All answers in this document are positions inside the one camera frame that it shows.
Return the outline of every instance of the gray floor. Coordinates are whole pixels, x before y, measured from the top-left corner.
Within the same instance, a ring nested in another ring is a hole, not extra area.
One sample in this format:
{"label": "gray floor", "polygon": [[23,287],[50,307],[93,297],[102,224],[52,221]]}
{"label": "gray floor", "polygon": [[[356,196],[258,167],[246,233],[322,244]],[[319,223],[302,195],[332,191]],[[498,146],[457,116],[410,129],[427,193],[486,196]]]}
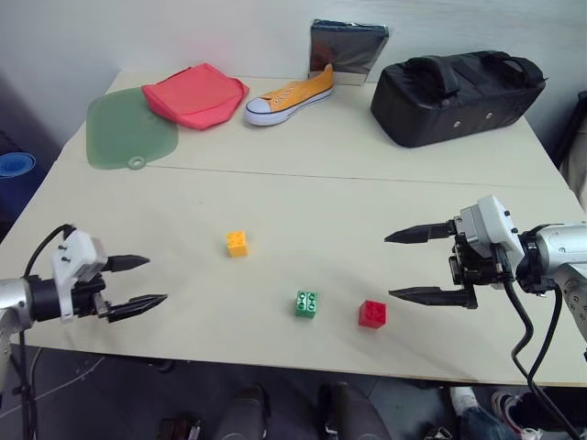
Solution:
{"label": "gray floor", "polygon": [[[43,350],[37,373],[38,396],[99,364],[84,379],[39,399],[40,440],[155,440],[161,418],[186,411],[202,418],[201,438],[206,439],[231,396],[251,383],[262,384],[271,396],[271,438],[315,439],[319,438],[315,411],[318,388],[338,380],[370,396],[393,439],[420,440],[427,424],[442,424],[452,432],[455,428],[447,391],[423,388],[424,383],[204,362],[177,362],[172,372],[161,374],[128,359],[100,359],[85,353]],[[6,389],[16,385],[11,371]],[[486,401],[492,390],[479,389],[480,399]],[[18,404],[17,397],[5,393],[0,410],[2,440],[20,439],[20,411],[10,412]]]}

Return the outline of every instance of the red cloth bag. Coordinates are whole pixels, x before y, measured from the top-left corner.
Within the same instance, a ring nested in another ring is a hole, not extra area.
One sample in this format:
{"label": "red cloth bag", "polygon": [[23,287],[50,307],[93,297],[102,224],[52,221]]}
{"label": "red cloth bag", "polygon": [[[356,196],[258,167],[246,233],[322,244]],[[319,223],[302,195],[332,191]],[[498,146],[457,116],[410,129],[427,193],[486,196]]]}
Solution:
{"label": "red cloth bag", "polygon": [[204,130],[228,121],[249,87],[203,63],[141,87],[150,109],[182,126]]}

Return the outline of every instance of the toy block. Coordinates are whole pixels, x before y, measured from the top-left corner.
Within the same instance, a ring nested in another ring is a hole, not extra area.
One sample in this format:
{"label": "toy block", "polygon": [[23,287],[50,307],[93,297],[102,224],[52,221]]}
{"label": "toy block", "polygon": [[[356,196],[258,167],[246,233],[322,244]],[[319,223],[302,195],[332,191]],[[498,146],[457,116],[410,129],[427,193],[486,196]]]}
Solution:
{"label": "toy block", "polygon": [[299,291],[295,300],[295,315],[314,318],[318,306],[318,294],[312,291]]}
{"label": "toy block", "polygon": [[365,301],[359,308],[359,324],[379,328],[387,322],[387,305],[383,302]]}
{"label": "toy block", "polygon": [[247,248],[245,231],[229,232],[227,235],[227,246],[230,257],[246,257],[249,254],[249,250]]}

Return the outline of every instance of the black bag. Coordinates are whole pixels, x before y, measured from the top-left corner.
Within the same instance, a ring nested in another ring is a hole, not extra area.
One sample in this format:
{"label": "black bag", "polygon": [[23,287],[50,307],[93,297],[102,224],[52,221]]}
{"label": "black bag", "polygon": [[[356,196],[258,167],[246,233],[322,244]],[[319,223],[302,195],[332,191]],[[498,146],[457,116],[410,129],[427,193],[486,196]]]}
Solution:
{"label": "black bag", "polygon": [[371,111],[404,147],[513,124],[545,86],[532,61],[505,52],[412,58],[382,71]]}

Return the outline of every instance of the tabletop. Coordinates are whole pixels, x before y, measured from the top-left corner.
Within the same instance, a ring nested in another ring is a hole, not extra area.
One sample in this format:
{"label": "tabletop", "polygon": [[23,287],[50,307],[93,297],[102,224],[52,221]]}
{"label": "tabletop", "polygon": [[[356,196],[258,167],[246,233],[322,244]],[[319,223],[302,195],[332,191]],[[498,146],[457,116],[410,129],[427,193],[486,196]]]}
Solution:
{"label": "tabletop", "polygon": [[[106,274],[105,297],[167,293],[141,316],[36,324],[31,345],[108,354],[325,369],[434,380],[521,383],[509,358],[523,333],[503,291],[478,289],[479,308],[403,302],[389,289],[451,288],[451,240],[383,243],[395,230],[442,222],[496,195],[522,231],[581,220],[568,190],[425,181],[357,180],[147,167],[95,170],[60,159],[0,247],[1,277],[20,274],[38,242],[72,222],[109,255],[151,263]],[[229,258],[226,233],[245,230],[250,253]],[[50,275],[49,251],[36,270]],[[294,316],[297,291],[319,293],[313,320]],[[523,294],[536,328],[533,360],[553,298]],[[387,304],[388,324],[358,326],[364,300]],[[585,385],[584,342],[563,310],[542,384]]]}
{"label": "tabletop", "polygon": [[[139,87],[172,72],[122,71],[109,92]],[[248,99],[289,80],[243,78]],[[385,135],[370,111],[375,84],[336,85],[330,99],[278,126],[250,126],[242,105],[225,124],[205,131],[180,127],[179,144],[153,167],[242,171],[316,177],[457,182],[566,188],[527,121],[441,142],[403,148]],[[62,160],[86,161],[85,124],[64,147]]]}

